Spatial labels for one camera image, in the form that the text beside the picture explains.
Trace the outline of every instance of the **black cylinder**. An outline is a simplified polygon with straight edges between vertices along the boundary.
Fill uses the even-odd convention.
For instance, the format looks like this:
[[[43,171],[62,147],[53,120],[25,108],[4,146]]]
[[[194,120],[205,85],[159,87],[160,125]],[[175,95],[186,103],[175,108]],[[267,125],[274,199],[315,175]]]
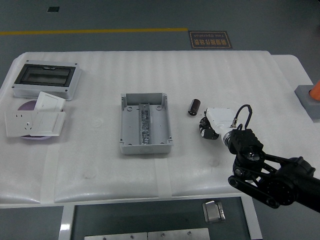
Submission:
[[[189,107],[188,113],[191,116],[195,116],[198,113],[199,107],[200,107],[200,101],[198,99],[193,99],[191,102],[191,105]]]

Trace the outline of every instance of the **screw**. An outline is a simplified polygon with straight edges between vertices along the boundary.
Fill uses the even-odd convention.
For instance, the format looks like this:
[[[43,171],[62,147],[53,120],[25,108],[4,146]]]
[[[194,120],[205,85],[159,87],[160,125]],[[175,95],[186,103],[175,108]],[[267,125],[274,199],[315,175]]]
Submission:
[[[239,168],[236,168],[234,170],[234,174],[237,175],[238,177],[242,176],[242,171]]]

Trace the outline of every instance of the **metal latch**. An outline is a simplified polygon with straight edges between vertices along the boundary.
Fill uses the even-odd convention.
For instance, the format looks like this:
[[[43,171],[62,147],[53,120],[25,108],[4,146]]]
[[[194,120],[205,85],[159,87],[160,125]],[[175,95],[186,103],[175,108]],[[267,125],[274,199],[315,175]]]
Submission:
[[[209,201],[202,204],[204,218],[207,224],[225,222],[226,217],[220,201]]]

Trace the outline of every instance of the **open junction box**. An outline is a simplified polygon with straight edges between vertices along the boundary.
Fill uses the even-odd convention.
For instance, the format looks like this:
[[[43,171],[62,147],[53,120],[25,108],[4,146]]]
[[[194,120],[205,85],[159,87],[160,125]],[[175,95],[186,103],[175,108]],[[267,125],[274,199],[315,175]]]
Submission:
[[[121,152],[125,155],[169,153],[172,145],[167,95],[122,94]]]

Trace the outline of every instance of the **black cable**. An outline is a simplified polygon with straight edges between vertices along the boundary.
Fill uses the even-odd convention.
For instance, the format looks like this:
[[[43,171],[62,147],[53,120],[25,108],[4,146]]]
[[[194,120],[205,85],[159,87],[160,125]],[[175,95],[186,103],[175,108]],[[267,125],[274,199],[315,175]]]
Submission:
[[[252,108],[251,108],[251,106],[250,106],[249,104],[245,104],[245,105],[241,106],[241,107],[239,108],[238,112],[236,113],[236,115],[235,115],[234,118],[235,118],[235,119],[238,119],[239,113],[240,113],[241,110],[244,109],[245,107],[247,107],[247,108],[248,108],[248,111],[249,111],[248,118],[246,119],[246,122],[245,122],[245,125],[244,125],[244,129],[246,130],[247,127],[248,127],[248,125],[249,125],[251,116],[252,116]]]

